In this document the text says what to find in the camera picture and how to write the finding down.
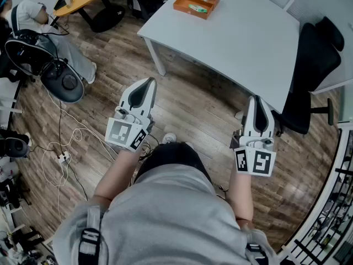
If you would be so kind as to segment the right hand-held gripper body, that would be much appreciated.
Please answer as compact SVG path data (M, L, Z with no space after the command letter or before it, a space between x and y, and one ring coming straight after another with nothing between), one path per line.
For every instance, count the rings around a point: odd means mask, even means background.
M244 136L234 132L230 149L234 151L237 173L271 176L276 158L273 138Z

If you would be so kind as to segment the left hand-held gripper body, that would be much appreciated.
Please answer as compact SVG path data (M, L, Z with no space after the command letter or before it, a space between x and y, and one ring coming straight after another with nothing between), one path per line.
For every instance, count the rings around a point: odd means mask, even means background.
M154 125L152 116L144 112L133 112L117 106L114 116L108 120L105 142L120 149L137 151Z

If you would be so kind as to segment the orange tray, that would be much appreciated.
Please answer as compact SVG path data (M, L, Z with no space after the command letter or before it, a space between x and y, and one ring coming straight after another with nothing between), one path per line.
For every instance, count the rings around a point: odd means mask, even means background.
M211 13L215 10L220 0L176 0L173 3L173 9L178 10L180 12L193 15L195 17L207 20ZM208 10L207 13L198 13L188 7L189 4L197 4Z

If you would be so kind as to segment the person's right forearm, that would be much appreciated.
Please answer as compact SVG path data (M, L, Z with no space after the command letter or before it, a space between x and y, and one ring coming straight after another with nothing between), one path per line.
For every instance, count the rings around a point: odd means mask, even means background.
M239 227L253 229L254 206L251 175L232 171L226 201L231 206Z

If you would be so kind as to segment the person's left forearm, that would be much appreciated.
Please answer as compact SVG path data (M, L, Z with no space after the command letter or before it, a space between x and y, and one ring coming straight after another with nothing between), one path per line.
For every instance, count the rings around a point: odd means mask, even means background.
M114 198L129 186L141 151L141 147L136 152L121 150L98 183L90 201L108 208Z

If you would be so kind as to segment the person's black trousers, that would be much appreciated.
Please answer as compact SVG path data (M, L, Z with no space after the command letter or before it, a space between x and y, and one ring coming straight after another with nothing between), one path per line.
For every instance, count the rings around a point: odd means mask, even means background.
M185 142L156 147L137 173L135 183L142 182L179 186L196 183L212 186L212 180L198 154Z

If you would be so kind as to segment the white table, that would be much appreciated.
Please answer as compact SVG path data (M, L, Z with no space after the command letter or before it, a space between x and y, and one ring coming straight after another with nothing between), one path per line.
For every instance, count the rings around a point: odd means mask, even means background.
M165 46L209 67L278 113L296 62L299 22L270 0L220 0L207 19L174 9L168 0L138 31L161 75Z

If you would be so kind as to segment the black metal railing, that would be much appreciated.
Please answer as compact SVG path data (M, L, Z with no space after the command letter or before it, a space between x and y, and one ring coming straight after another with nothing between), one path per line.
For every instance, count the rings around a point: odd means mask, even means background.
M338 127L331 170L305 221L282 246L280 265L353 265L353 122Z

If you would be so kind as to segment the person's grey shirt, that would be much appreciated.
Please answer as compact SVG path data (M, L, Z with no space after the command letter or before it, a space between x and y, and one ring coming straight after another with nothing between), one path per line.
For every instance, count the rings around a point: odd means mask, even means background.
M59 265L77 265L91 217L101 234L99 265L280 265L265 234L241 229L213 186L135 183L108 208L76 206L54 235Z

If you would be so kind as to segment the black round device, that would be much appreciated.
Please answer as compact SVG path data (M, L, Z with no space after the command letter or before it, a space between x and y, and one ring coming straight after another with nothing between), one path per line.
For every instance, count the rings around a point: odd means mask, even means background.
M23 158L29 153L29 137L16 131L0 129L0 157Z

